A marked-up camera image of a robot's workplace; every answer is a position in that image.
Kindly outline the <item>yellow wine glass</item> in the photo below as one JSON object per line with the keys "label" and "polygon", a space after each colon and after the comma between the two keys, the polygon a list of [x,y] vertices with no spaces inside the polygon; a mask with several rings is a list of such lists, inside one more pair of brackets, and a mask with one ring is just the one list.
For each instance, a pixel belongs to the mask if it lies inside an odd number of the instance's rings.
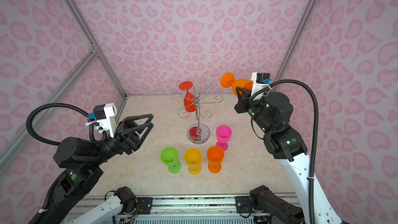
{"label": "yellow wine glass", "polygon": [[202,154],[198,149],[188,149],[184,154],[184,160],[188,166],[188,172],[190,174],[198,175],[202,171]]}

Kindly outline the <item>green wine glass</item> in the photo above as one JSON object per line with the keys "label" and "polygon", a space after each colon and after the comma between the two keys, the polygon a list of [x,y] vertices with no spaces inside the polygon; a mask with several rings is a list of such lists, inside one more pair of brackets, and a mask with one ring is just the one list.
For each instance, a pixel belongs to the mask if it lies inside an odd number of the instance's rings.
{"label": "green wine glass", "polygon": [[179,155],[176,148],[167,147],[163,149],[160,158],[167,166],[170,173],[176,174],[181,170],[181,162],[179,161]]}

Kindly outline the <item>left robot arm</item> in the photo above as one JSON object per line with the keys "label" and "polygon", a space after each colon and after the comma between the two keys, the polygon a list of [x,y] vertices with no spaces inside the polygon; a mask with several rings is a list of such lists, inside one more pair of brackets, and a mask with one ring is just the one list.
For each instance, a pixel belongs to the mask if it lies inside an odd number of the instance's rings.
{"label": "left robot arm", "polygon": [[64,139],[53,156],[64,171],[52,183],[43,206],[30,222],[61,223],[99,181],[102,164],[116,155],[130,155],[140,149],[153,128],[152,119],[153,114],[127,117],[118,123],[115,136],[99,145],[75,137]]}

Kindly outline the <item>red wine glass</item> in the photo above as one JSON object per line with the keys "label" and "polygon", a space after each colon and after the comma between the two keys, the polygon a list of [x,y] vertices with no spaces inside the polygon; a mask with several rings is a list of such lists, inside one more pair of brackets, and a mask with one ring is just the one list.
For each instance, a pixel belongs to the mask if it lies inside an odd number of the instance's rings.
{"label": "red wine glass", "polygon": [[186,95],[183,97],[183,104],[186,112],[188,113],[193,113],[197,109],[195,104],[195,97],[192,93],[189,92],[189,90],[192,88],[193,83],[190,81],[182,82],[179,85],[179,89],[186,92]]}

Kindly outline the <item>orange wine glass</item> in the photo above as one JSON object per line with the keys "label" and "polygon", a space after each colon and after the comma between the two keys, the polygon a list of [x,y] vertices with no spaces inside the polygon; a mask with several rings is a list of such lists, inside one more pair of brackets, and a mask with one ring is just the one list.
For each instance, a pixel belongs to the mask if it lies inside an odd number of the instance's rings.
{"label": "orange wine glass", "polygon": [[235,96],[238,96],[236,88],[252,90],[253,82],[247,79],[236,79],[233,73],[225,73],[222,75],[220,84],[223,88],[231,88]]}
{"label": "orange wine glass", "polygon": [[216,174],[222,169],[222,162],[224,159],[224,150],[219,146],[212,146],[207,151],[208,169],[210,172]]}

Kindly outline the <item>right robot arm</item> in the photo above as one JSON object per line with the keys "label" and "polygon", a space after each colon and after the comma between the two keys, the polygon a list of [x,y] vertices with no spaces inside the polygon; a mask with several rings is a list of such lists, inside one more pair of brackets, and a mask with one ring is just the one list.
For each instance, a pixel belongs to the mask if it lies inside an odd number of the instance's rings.
{"label": "right robot arm", "polygon": [[290,124],[293,106],[280,92],[269,93],[260,103],[250,102],[251,91],[238,87],[237,113],[248,113],[263,131],[267,151],[282,166],[300,203],[293,206],[260,186],[250,192],[252,208],[270,213],[284,224],[309,224],[314,214],[316,224],[341,224],[342,220],[328,201],[318,179],[310,175],[311,157],[304,140]]}

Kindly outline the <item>pink wine glass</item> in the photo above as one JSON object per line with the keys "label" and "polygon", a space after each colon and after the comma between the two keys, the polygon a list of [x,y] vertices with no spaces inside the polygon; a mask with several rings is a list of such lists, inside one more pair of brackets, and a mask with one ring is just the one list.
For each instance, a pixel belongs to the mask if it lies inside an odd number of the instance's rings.
{"label": "pink wine glass", "polygon": [[224,151],[227,151],[229,148],[228,142],[232,136],[232,129],[227,125],[220,125],[216,129],[216,146],[222,148]]}

